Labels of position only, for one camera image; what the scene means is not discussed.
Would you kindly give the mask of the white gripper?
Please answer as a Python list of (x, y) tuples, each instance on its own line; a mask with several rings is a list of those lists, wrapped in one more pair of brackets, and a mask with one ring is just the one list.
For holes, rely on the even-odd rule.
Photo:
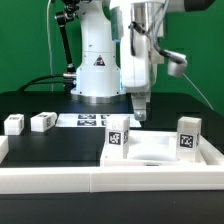
[(121, 81), (131, 94), (134, 118), (145, 121), (150, 104), (150, 89), (156, 83), (157, 66), (164, 58), (153, 48), (152, 41), (136, 23), (125, 30), (120, 43)]

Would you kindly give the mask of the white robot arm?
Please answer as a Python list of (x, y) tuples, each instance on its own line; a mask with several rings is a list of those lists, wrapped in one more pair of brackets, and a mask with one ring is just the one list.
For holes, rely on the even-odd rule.
[(208, 9), (216, 0), (67, 0), (67, 19), (80, 19), (82, 63), (76, 70), (75, 99), (108, 103), (129, 93), (134, 117), (147, 119), (157, 66), (180, 76), (188, 62), (184, 54), (163, 49), (163, 21), (171, 12)]

